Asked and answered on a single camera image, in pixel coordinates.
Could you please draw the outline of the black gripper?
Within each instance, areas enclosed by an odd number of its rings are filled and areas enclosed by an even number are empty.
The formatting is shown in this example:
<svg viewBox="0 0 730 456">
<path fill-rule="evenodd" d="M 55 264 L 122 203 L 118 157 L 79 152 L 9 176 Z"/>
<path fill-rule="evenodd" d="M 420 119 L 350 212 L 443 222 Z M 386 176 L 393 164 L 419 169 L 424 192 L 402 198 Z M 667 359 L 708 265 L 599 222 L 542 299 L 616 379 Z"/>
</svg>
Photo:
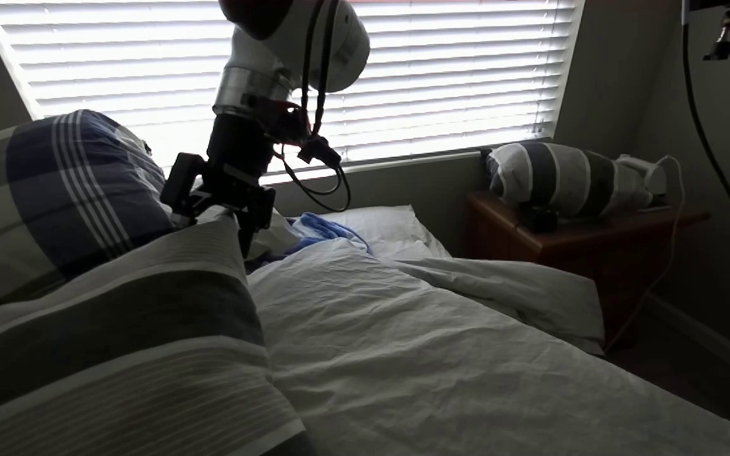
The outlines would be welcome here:
<svg viewBox="0 0 730 456">
<path fill-rule="evenodd" d="M 240 252 L 249 252 L 253 232 L 270 220 L 273 190 L 258 185 L 270 154 L 273 141 L 258 122 L 217 114 L 208 157 L 179 152 L 159 201 L 188 220 L 194 220 L 211 204 L 227 207 L 239 220 Z"/>
</svg>

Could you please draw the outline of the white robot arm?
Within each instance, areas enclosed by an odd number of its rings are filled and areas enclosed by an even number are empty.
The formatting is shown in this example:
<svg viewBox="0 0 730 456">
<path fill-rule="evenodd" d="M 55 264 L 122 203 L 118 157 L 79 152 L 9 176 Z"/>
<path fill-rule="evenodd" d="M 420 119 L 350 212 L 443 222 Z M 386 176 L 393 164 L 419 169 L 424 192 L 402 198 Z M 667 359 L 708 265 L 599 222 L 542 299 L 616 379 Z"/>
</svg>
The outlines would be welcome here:
<svg viewBox="0 0 730 456">
<path fill-rule="evenodd" d="M 329 92 L 367 66 L 371 35 L 347 0 L 217 0 L 234 23 L 230 59 L 213 104 L 206 157 L 179 152 L 161 203 L 194 220 L 211 204 L 239 220 L 239 246 L 270 222 L 273 190 L 258 185 L 276 145 L 343 171 L 319 135 Z"/>
</svg>

